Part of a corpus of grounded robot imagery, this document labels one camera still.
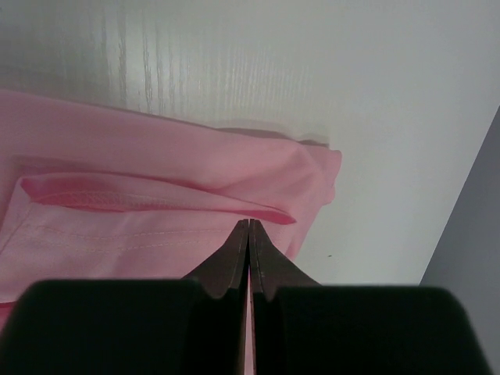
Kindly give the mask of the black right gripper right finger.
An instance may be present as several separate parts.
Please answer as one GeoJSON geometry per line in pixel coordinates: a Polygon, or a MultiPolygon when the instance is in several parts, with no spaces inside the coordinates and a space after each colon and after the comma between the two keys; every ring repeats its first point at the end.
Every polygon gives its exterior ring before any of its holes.
{"type": "Polygon", "coordinates": [[[465,309],[437,287],[323,286],[252,220],[258,374],[489,374],[465,309]]]}

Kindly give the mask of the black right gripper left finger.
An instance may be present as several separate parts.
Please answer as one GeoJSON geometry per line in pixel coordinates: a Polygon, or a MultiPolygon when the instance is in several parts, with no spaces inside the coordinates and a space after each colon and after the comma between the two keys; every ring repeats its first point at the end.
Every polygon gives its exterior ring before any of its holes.
{"type": "Polygon", "coordinates": [[[1,335],[4,374],[242,374],[249,223],[178,280],[43,280],[1,335]]]}

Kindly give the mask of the pink t shirt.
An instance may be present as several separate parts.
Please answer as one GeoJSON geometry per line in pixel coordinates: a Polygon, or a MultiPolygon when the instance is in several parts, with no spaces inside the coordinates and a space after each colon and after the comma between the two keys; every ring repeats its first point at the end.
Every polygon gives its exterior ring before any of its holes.
{"type": "MultiPolygon", "coordinates": [[[[32,284],[178,280],[242,220],[293,262],[341,160],[284,137],[2,91],[1,335],[32,284]]],[[[248,254],[243,374],[255,372],[252,311],[248,254]]]]}

